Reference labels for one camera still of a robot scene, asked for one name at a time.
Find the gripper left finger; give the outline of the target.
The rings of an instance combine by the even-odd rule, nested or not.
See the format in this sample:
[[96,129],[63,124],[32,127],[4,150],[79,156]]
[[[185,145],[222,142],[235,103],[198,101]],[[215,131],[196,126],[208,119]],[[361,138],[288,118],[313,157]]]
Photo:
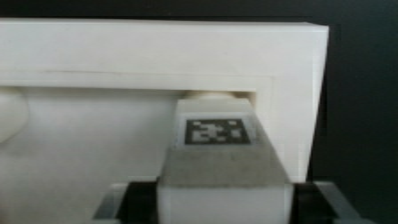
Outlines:
[[111,185],[95,212],[95,224],[158,224],[155,181]]

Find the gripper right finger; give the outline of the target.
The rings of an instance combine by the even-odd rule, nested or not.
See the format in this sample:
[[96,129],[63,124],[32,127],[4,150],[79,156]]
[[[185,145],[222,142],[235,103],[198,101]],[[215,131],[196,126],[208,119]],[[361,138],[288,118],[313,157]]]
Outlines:
[[373,224],[361,216],[333,182],[295,185],[290,224]]

